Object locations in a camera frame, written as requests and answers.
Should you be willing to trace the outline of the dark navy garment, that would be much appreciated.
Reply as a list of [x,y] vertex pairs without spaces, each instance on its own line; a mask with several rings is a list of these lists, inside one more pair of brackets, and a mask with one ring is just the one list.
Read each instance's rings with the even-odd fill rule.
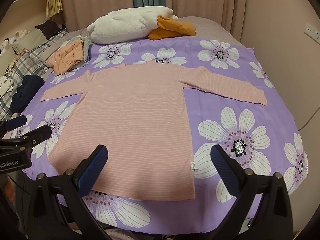
[[43,84],[44,79],[38,75],[24,76],[21,86],[18,87],[17,92],[12,97],[10,111],[12,113],[22,113]]

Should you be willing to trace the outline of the dark brown cushion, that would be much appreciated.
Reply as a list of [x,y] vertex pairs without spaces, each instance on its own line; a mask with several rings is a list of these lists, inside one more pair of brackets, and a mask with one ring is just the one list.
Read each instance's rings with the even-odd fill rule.
[[57,23],[52,20],[46,20],[46,22],[35,26],[35,28],[39,29],[47,40],[57,35],[62,30],[66,30],[66,26],[64,24],[60,28]]

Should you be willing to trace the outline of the purple floral bed sheet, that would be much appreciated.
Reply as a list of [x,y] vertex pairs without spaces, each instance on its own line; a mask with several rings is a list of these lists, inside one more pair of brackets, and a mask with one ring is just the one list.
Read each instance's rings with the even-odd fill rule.
[[290,111],[269,81],[254,51],[217,40],[194,37],[138,40],[110,45],[92,45],[89,63],[66,74],[50,74],[24,110],[27,123],[12,131],[16,138],[42,125],[52,136],[36,146],[32,166],[25,174],[35,179],[39,173],[57,174],[50,164],[52,150],[64,131],[79,95],[41,101],[44,92],[74,81],[86,71],[98,73],[120,64],[151,63],[157,67],[176,64],[186,68],[205,67],[209,72],[248,81],[265,93],[267,105],[240,102],[196,89],[185,89],[194,160],[198,168],[191,174],[195,199],[182,202],[154,202],[94,191],[85,198],[93,216],[102,223],[149,234],[188,234],[216,228],[233,205],[231,196],[210,159],[210,149],[219,144],[243,168],[256,174],[284,176],[293,193],[308,175],[308,158],[302,137]]

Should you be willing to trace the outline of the white stuffed toy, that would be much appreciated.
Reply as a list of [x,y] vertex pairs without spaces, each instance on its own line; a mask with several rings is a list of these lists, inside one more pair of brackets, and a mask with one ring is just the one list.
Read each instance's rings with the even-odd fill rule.
[[1,56],[14,44],[15,41],[21,39],[30,33],[27,29],[20,29],[11,38],[6,38],[1,44]]

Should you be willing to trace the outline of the white wall socket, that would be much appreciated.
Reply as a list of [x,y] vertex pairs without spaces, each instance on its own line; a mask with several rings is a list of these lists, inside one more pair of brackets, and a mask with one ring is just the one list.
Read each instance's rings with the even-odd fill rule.
[[306,35],[308,35],[308,37],[310,37],[311,39],[313,39],[315,42],[317,42],[318,44],[320,44],[320,34],[319,34],[319,30],[317,30],[316,28],[314,28],[314,27],[311,26],[310,24],[306,23],[306,24],[305,24],[304,33],[305,33]]

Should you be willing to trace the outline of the pink striped long-sleeve shirt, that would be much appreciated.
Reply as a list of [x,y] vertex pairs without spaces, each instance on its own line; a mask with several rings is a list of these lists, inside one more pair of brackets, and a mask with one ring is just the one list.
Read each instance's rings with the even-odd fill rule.
[[263,90],[250,82],[205,67],[148,62],[86,71],[44,92],[42,100],[80,95],[48,155],[49,162],[65,172],[104,145],[108,161],[93,190],[140,200],[194,199],[186,88],[267,103]]

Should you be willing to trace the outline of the plaid grey blanket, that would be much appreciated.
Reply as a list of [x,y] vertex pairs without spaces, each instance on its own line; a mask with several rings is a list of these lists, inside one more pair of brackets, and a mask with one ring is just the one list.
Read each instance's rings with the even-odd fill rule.
[[41,76],[46,72],[47,67],[40,60],[41,53],[67,34],[67,30],[63,29],[57,35],[51,37],[43,44],[30,51],[24,52],[17,60],[11,73],[13,91],[6,92],[1,97],[1,120],[9,120],[13,115],[9,108],[13,95],[17,92],[18,87],[20,87],[22,84],[23,77],[26,75]]

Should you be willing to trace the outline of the folded grey garment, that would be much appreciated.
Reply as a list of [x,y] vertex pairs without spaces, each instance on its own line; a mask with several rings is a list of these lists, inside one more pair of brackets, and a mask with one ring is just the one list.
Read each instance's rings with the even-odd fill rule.
[[83,43],[84,59],[79,63],[77,63],[75,66],[73,66],[72,69],[78,69],[78,68],[84,67],[89,63],[89,46],[91,44],[91,41],[88,36],[80,36],[80,35],[75,36],[72,39],[70,39],[66,44],[69,45],[79,38],[82,39],[82,43]]

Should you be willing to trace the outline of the folded orange patterned garment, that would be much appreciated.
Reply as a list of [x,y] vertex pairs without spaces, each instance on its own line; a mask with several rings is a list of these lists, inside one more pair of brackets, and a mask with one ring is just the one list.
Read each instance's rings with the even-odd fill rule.
[[82,38],[78,38],[58,49],[48,61],[55,76],[65,74],[84,59]]

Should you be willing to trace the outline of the beige pillow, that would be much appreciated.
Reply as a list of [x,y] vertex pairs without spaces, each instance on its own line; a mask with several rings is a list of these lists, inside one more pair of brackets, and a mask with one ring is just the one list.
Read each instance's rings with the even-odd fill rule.
[[40,29],[34,29],[22,38],[16,40],[13,43],[12,48],[16,54],[19,54],[22,49],[32,50],[46,41],[47,39],[43,35],[42,31]]

